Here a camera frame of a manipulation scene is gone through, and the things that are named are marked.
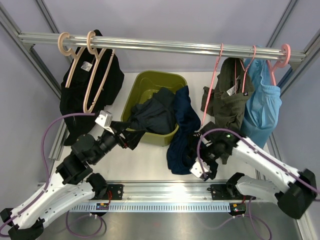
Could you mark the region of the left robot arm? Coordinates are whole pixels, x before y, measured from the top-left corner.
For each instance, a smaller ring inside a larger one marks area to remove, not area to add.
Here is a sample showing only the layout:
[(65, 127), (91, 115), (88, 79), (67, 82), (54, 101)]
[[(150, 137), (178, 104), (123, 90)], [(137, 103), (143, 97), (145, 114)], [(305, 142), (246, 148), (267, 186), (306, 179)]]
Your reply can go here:
[(56, 167), (36, 193), (16, 208), (5, 208), (0, 217), (10, 226), (11, 240), (35, 240), (52, 221), (85, 200), (104, 198), (108, 183), (96, 165), (115, 146), (134, 150), (144, 131), (127, 131), (129, 122), (112, 121), (102, 135), (81, 135), (71, 146), (70, 154)]

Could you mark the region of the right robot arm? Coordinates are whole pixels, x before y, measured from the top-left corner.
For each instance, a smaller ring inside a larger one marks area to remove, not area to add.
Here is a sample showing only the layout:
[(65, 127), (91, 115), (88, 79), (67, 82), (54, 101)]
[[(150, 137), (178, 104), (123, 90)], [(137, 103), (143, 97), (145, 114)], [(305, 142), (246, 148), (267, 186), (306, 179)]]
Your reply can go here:
[(219, 128), (212, 121), (200, 130), (196, 145), (197, 157), (190, 172), (199, 179), (214, 179), (216, 160), (224, 154), (234, 156), (257, 171), (266, 180), (235, 173), (226, 182), (226, 192), (233, 199), (243, 196), (266, 200), (279, 207), (287, 216), (300, 219), (317, 200), (316, 176), (309, 170), (298, 170), (276, 159), (240, 132)]

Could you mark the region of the navy blue shorts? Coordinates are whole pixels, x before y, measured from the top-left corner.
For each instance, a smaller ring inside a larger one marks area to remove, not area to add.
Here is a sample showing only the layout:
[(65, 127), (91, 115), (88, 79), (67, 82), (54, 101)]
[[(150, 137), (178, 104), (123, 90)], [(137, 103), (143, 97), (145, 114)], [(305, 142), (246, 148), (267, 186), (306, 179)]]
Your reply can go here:
[(191, 106), (189, 87), (179, 89), (174, 98), (173, 110), (178, 130), (166, 153), (167, 166), (174, 175), (188, 175), (194, 165), (200, 138), (200, 118)]

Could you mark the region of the dark teal shorts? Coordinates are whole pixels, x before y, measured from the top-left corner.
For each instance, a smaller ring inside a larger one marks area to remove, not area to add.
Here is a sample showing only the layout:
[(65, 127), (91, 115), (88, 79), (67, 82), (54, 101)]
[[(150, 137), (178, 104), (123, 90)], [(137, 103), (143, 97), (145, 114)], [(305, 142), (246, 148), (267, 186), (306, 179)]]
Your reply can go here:
[(143, 103), (130, 109), (129, 129), (145, 131), (141, 141), (156, 146), (168, 146), (177, 129), (174, 113), (175, 94), (162, 87)]

